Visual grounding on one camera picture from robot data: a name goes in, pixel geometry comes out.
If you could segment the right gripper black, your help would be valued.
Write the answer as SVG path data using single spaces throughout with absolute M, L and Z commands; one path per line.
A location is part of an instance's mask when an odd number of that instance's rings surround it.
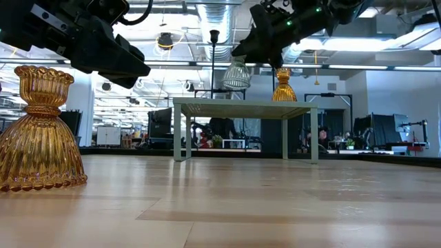
M 323 2 L 312 3 L 292 13 L 281 10 L 268 12 L 262 5 L 252 7 L 250 12 L 254 28 L 232 50 L 232 56 L 253 58 L 256 63 L 268 63 L 273 68 L 283 66 L 283 48 L 299 43 L 332 22 L 330 10 Z

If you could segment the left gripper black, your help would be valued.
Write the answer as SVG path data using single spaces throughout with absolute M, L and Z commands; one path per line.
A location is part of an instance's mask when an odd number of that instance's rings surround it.
M 114 2 L 1 0 L 1 42 L 29 51 L 49 49 L 72 67 L 124 88 L 147 76 L 144 54 L 121 35 L 114 40 Z

